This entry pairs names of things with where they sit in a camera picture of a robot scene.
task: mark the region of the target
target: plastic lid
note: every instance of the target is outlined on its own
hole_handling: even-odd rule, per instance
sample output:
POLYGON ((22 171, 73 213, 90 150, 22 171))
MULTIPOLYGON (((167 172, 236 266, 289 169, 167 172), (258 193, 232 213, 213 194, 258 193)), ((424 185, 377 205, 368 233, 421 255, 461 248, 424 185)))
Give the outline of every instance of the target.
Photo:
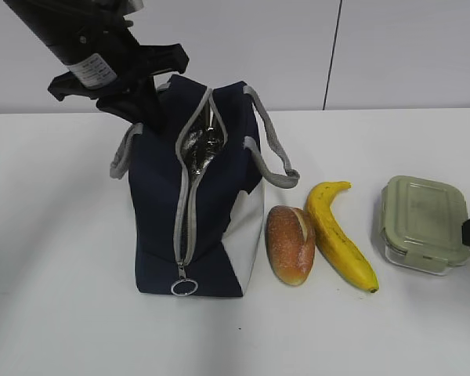
POLYGON ((463 194, 448 184, 409 176, 392 178, 385 188, 381 226, 386 240, 407 257, 457 266, 470 248, 461 242, 467 220, 463 194))

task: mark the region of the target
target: food container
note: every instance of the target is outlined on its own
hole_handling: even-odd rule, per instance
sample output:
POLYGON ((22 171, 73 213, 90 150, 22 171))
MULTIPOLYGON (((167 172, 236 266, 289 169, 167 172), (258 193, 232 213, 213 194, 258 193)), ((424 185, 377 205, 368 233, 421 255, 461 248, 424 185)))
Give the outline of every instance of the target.
POLYGON ((443 276, 470 259, 461 240, 466 202, 453 186, 396 176, 381 201, 380 232, 390 262, 443 276))

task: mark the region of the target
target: bread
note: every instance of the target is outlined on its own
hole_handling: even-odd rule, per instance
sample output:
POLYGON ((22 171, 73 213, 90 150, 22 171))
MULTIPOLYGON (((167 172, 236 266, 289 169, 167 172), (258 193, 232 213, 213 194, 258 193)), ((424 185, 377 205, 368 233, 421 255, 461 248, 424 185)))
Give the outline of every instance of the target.
POLYGON ((284 283, 306 281, 315 257, 315 231, 301 209, 276 206, 266 222, 266 250, 273 272, 284 283))

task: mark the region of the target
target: navy blue lunch bag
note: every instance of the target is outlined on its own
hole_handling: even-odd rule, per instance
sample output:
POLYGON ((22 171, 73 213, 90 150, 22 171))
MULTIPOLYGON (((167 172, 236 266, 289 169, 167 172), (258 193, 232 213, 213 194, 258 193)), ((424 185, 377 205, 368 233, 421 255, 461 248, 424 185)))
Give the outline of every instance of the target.
POLYGON ((168 119, 125 134, 111 176, 128 171, 136 213, 136 284, 161 295, 240 297, 248 287, 263 224, 262 177, 280 188, 299 174, 256 92, 244 82, 211 90, 182 76, 158 89, 168 119), (286 175, 261 155, 254 107, 286 175))

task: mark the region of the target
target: yellow banana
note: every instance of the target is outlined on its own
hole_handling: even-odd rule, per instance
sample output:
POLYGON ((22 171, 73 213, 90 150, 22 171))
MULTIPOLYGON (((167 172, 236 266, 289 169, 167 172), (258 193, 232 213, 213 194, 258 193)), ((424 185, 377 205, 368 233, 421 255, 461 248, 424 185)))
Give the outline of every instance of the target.
POLYGON ((348 182, 319 184, 308 196, 306 211, 316 230, 316 244, 329 263, 353 286, 376 292, 378 279, 371 265, 346 237, 331 212, 334 198, 351 186, 348 182))

